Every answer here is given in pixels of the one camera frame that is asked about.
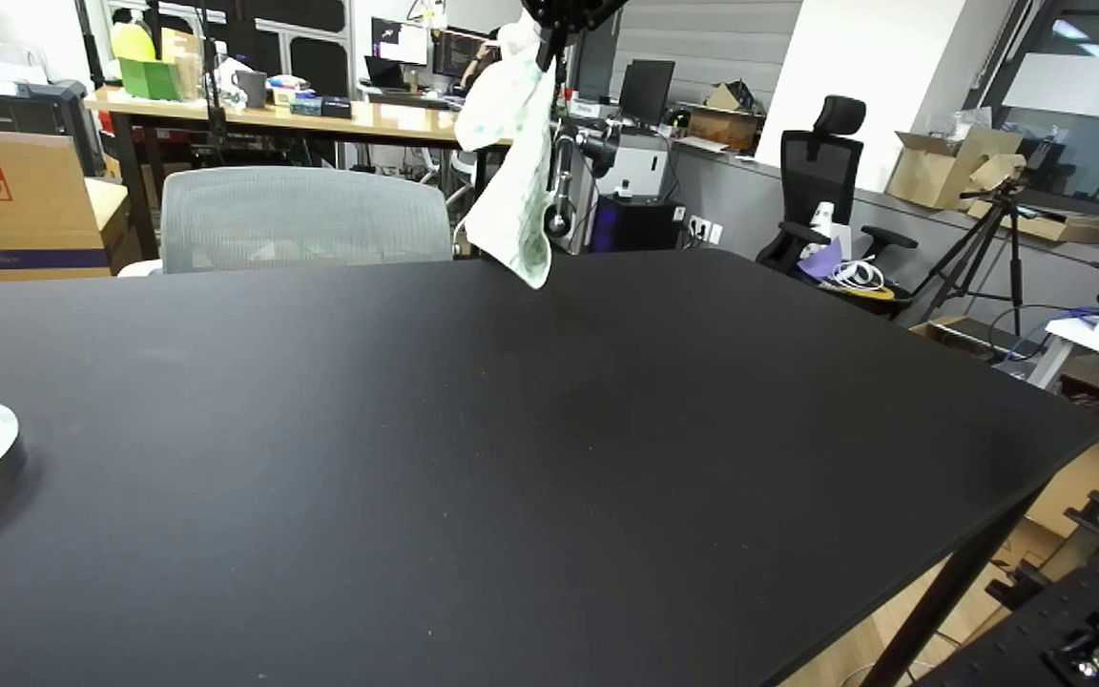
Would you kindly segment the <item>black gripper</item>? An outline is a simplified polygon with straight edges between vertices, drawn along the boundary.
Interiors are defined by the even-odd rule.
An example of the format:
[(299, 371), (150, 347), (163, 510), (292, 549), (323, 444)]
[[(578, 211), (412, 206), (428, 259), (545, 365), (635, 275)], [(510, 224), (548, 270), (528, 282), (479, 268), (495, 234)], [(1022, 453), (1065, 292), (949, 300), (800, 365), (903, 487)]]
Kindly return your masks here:
[(523, 13), (559, 35), (582, 35), (608, 23), (625, 0), (523, 0)]

